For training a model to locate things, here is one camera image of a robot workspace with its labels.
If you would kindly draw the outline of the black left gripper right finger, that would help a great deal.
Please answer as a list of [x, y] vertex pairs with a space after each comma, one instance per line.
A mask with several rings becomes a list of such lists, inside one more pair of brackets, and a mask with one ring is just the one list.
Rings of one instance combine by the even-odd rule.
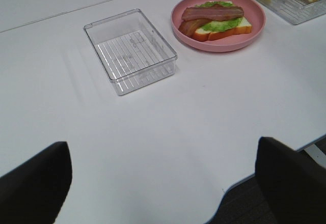
[[325, 223], [325, 168], [272, 137], [261, 137], [258, 185], [278, 223]]

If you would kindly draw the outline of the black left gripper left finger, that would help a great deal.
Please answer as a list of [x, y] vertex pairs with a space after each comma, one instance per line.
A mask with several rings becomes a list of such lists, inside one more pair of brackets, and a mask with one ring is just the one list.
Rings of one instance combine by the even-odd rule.
[[1, 177], [1, 223], [54, 223], [71, 182], [68, 144], [53, 143]]

